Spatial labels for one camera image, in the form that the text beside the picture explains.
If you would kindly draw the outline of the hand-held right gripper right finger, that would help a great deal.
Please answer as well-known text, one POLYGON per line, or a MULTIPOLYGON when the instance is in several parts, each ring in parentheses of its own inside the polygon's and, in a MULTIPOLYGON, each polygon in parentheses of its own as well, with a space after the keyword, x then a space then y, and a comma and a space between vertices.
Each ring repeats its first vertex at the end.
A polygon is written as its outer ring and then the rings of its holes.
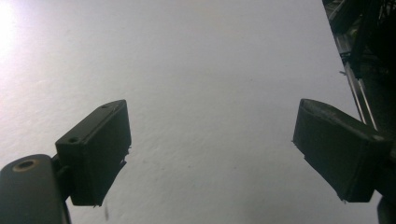
POLYGON ((350 203, 367 203, 375 191, 393 199, 393 141, 343 111, 300 101, 292 142, 305 160, 350 203))

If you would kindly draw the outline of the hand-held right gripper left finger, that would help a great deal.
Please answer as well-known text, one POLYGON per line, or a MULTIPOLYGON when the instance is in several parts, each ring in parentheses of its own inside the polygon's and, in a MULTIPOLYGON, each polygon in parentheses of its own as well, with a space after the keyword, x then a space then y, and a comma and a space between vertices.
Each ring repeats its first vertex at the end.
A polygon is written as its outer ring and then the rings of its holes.
POLYGON ((71 170, 74 205, 101 205, 132 144, 127 103, 99 106, 55 143, 62 167, 71 170))

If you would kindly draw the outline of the metal stand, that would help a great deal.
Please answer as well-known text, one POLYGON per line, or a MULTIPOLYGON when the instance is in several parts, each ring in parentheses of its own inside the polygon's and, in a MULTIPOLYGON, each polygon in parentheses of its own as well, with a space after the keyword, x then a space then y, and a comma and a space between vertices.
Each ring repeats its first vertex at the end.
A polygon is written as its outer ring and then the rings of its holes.
POLYGON ((396 135, 396 0, 321 0, 361 121, 396 135))

